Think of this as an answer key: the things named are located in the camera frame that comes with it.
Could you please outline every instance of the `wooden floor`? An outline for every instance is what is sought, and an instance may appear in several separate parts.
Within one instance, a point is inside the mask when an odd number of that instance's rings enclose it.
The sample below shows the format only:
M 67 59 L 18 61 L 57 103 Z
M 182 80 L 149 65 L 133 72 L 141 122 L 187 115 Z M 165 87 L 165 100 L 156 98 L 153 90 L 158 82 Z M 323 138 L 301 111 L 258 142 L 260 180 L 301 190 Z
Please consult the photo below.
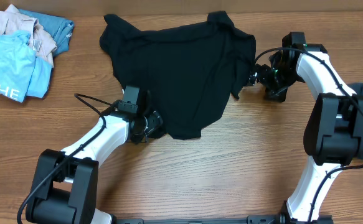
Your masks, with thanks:
M 290 31 L 303 31 L 308 42 L 324 44 L 346 83 L 363 82 L 363 12 L 230 17 L 236 27 L 255 35 L 258 53 L 281 47 Z M 206 15 L 123 18 L 141 30 L 158 30 L 202 22 Z M 71 19 L 76 28 L 70 51 L 54 61 L 47 97 L 19 104 L 0 95 L 0 224 L 16 222 L 40 153 L 73 144 L 97 122 L 98 116 L 73 94 L 105 101 L 122 97 L 111 60 L 98 43 L 105 21 Z M 262 86 L 244 88 L 240 100 L 230 98 L 223 118 L 205 128 L 201 139 L 178 141 L 167 135 L 147 145 L 121 146 L 100 169 L 97 207 L 118 218 L 147 220 L 277 213 L 306 162 L 303 131 L 314 101 L 303 83 L 293 85 L 282 104 L 262 98 Z M 332 214 L 336 223 L 363 223 L 363 170 L 337 178 L 321 214 Z

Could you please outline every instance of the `cable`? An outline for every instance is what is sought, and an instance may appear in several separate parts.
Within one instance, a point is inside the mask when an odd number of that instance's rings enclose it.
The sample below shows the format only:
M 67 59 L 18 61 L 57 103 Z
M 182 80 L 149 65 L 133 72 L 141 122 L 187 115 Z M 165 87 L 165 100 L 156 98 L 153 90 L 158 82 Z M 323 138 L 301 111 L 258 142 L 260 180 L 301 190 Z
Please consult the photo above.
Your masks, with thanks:
M 115 103 L 117 103 L 118 101 L 115 101 L 113 104 L 107 103 L 105 101 L 99 100 L 97 98 L 91 97 L 91 96 L 86 96 L 86 95 L 82 95 L 82 94 L 78 94 L 75 93 L 75 97 L 76 99 L 80 100 L 82 103 L 84 103 L 85 105 L 87 105 L 89 108 L 91 108 L 93 111 L 95 111 L 100 118 L 103 121 L 102 127 L 101 129 L 95 133 L 90 139 L 88 139 L 85 143 L 81 144 L 76 150 L 74 150 L 71 154 L 69 154 L 67 157 L 65 157 L 65 159 L 60 162 L 57 166 L 55 166 L 54 169 L 52 169 L 52 171 L 47 174 L 47 176 L 35 187 L 35 189 L 33 189 L 33 191 L 31 193 L 29 193 L 29 195 L 25 198 L 25 200 L 22 202 L 21 206 L 19 207 L 18 210 L 18 214 L 17 214 L 17 222 L 18 224 L 22 224 L 22 213 L 27 205 L 27 203 L 29 202 L 29 200 L 36 194 L 36 192 L 54 175 L 57 175 L 58 171 L 67 164 L 67 162 L 74 156 L 76 155 L 78 152 L 80 152 L 81 150 L 83 150 L 83 148 L 87 145 L 89 145 L 95 138 L 97 138 L 102 132 L 103 130 L 106 128 L 106 120 L 104 118 L 104 116 L 101 114 L 100 111 L 98 111 L 94 106 L 92 106 L 91 104 L 87 103 L 85 100 L 81 99 L 81 97 L 84 98 L 88 98 L 91 100 L 95 100 L 98 101 L 100 103 L 104 103 L 106 105 L 110 105 L 111 107 L 115 105 Z
M 295 52 L 299 52 L 299 53 L 302 53 L 302 54 L 306 54 L 306 55 L 309 55 L 310 57 L 314 58 L 315 60 L 319 61 L 322 65 L 325 66 L 325 68 L 328 70 L 328 72 L 331 74 L 333 80 L 335 81 L 335 84 L 337 86 L 338 89 L 340 89 L 340 91 L 348 97 L 348 99 L 350 100 L 351 104 L 357 108 L 357 111 L 363 116 L 363 111 L 361 110 L 361 107 L 357 104 L 356 101 L 354 101 L 353 97 L 351 97 L 347 92 L 346 90 L 343 89 L 342 85 L 339 83 L 339 80 L 337 80 L 335 74 L 333 73 L 332 69 L 325 63 L 324 60 L 321 60 L 319 57 L 305 51 L 305 50 L 300 50 L 300 49 L 294 49 L 294 48 L 290 48 L 290 47 L 277 47 L 277 48 L 274 48 L 274 49 L 269 49 L 269 50 L 266 50 L 264 51 L 263 53 L 259 54 L 256 59 L 255 59 L 255 63 L 257 62 L 257 60 L 267 54 L 268 52 L 273 52 L 273 51 L 277 51 L 277 50 L 292 50 L 292 51 L 295 51 Z M 313 216 L 313 212 L 314 212 L 314 207 L 315 207 L 315 204 L 316 204 L 316 201 L 317 201 L 317 198 L 318 198 L 318 195 L 319 195 L 319 192 L 321 191 L 322 187 L 324 186 L 325 184 L 325 181 L 330 178 L 330 176 L 332 174 L 334 174 L 335 172 L 339 172 L 339 171 L 342 171 L 342 170 L 352 170 L 352 169 L 362 169 L 363 168 L 363 164 L 361 165 L 358 165 L 358 166 L 345 166 L 345 167 L 340 167 L 340 168 L 337 168 L 337 169 L 334 169 L 334 170 L 331 170 L 330 172 L 328 172 L 323 181 L 321 181 L 320 185 L 318 186 L 317 188 L 317 191 L 314 195 L 314 198 L 313 198 L 313 202 L 311 203 L 311 209 L 310 209 L 310 213 L 309 213 L 309 217 L 308 217 L 308 222 L 311 222 L 311 217 Z

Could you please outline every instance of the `wooden surface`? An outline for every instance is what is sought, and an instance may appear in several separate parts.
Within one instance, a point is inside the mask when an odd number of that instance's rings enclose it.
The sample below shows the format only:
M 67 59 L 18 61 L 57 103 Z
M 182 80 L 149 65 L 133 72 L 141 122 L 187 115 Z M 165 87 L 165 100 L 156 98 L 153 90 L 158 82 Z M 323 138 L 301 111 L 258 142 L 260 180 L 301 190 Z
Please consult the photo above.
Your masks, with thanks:
M 225 10 L 243 12 L 363 11 L 363 0 L 0 0 L 21 9 L 56 16 L 205 14 Z
M 236 27 L 255 35 L 258 53 L 280 47 L 289 31 L 304 31 L 308 42 L 324 44 L 346 83 L 363 82 L 363 12 L 230 17 Z M 205 21 L 206 15 L 124 18 L 141 30 L 158 30 Z M 98 116 L 73 94 L 105 101 L 122 97 L 111 60 L 98 43 L 105 21 L 71 19 L 76 28 L 70 51 L 55 59 L 47 97 L 19 104 L 0 95 L 0 223 L 15 223 L 40 153 L 73 144 L 97 122 Z M 277 213 L 306 162 L 303 131 L 314 101 L 303 83 L 293 85 L 282 104 L 262 98 L 262 86 L 244 88 L 240 100 L 230 98 L 223 118 L 205 128 L 201 139 L 178 141 L 167 135 L 148 145 L 121 146 L 100 169 L 97 207 L 119 218 L 145 219 Z M 334 215 L 336 223 L 363 223 L 363 170 L 337 178 L 321 214 Z

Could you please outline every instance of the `black cord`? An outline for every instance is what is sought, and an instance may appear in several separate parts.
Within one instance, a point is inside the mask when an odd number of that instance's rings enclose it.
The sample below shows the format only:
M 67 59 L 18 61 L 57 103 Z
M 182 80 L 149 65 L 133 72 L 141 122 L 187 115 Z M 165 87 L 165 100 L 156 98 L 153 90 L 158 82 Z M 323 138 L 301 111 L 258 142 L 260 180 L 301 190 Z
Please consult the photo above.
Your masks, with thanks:
M 104 118 L 104 116 L 101 114 L 100 111 L 98 111 L 94 106 L 92 106 L 91 104 L 87 103 L 85 100 L 81 99 L 81 97 L 84 98 L 88 98 L 91 100 L 95 100 L 98 101 L 100 103 L 104 103 L 106 105 L 110 105 L 111 107 L 115 105 L 115 103 L 117 103 L 118 101 L 114 102 L 113 104 L 107 103 L 105 101 L 99 100 L 97 98 L 91 97 L 91 96 L 86 96 L 86 95 L 82 95 L 82 94 L 78 94 L 75 93 L 75 97 L 80 100 L 82 103 L 84 103 L 85 105 L 87 105 L 89 108 L 91 108 L 93 111 L 95 111 L 100 118 L 103 121 L 102 127 L 100 128 L 99 131 L 97 131 L 97 133 L 95 133 L 90 139 L 88 139 L 85 143 L 81 144 L 76 150 L 74 150 L 71 154 L 69 154 L 62 162 L 60 162 L 57 166 L 55 166 L 54 169 L 52 169 L 52 171 L 47 174 L 47 176 L 35 187 L 35 189 L 33 189 L 33 191 L 31 193 L 29 193 L 29 195 L 25 198 L 25 200 L 22 202 L 21 206 L 19 207 L 18 210 L 18 214 L 17 214 L 17 222 L 18 224 L 22 224 L 22 213 L 27 205 L 27 203 L 29 202 L 29 200 L 36 194 L 36 192 L 43 186 L 46 184 L 46 182 L 54 175 L 57 175 L 58 171 L 67 164 L 67 162 L 69 161 L 69 159 L 71 159 L 74 155 L 76 155 L 78 152 L 80 152 L 85 146 L 89 145 L 95 138 L 97 138 L 102 132 L 103 130 L 106 128 L 106 120 Z
M 255 59 L 255 64 L 257 62 L 257 60 L 263 56 L 264 54 L 267 54 L 268 52 L 273 52 L 273 51 L 277 51 L 277 50 L 292 50 L 292 51 L 295 51 L 295 52 L 299 52 L 299 53 L 302 53 L 302 54 L 306 54 L 306 55 L 309 55 L 310 57 L 314 58 L 315 60 L 317 60 L 319 63 L 321 63 L 322 65 L 325 66 L 325 68 L 328 70 L 328 72 L 331 74 L 333 80 L 335 81 L 335 84 L 337 86 L 338 89 L 340 89 L 340 91 L 346 95 L 348 97 L 348 99 L 350 100 L 351 104 L 357 108 L 357 111 L 359 111 L 359 113 L 363 116 L 363 111 L 361 110 L 360 106 L 357 104 L 356 101 L 354 101 L 353 97 L 351 97 L 342 87 L 342 85 L 339 83 L 339 80 L 337 80 L 335 74 L 333 73 L 332 69 L 325 63 L 324 60 L 321 60 L 320 58 L 318 58 L 317 56 L 307 52 L 307 51 L 304 51 L 304 50 L 300 50 L 300 49 L 294 49 L 294 48 L 290 48 L 290 47 L 277 47 L 277 48 L 274 48 L 274 49 L 269 49 L 269 50 L 266 50 L 264 51 L 263 53 L 261 53 L 260 55 L 258 55 Z M 316 204 L 316 201 L 317 201 L 317 198 L 318 198 L 318 195 L 319 195 L 319 192 L 321 191 L 322 187 L 324 186 L 325 184 L 325 181 L 330 178 L 330 176 L 332 174 L 334 174 L 335 172 L 339 172 L 339 171 L 342 171 L 342 170 L 352 170 L 352 169 L 362 169 L 363 168 L 363 164 L 361 165 L 358 165 L 358 166 L 345 166 L 345 167 L 340 167 L 340 168 L 337 168 L 337 169 L 334 169 L 334 170 L 331 170 L 330 172 L 328 172 L 323 181 L 320 183 L 320 185 L 318 186 L 317 188 L 317 191 L 314 195 L 314 198 L 313 198 L 313 202 L 311 203 L 311 209 L 310 209 L 310 213 L 309 213 L 309 217 L 308 217 L 308 222 L 311 222 L 311 217 L 313 216 L 313 212 L 314 212 L 314 206 Z

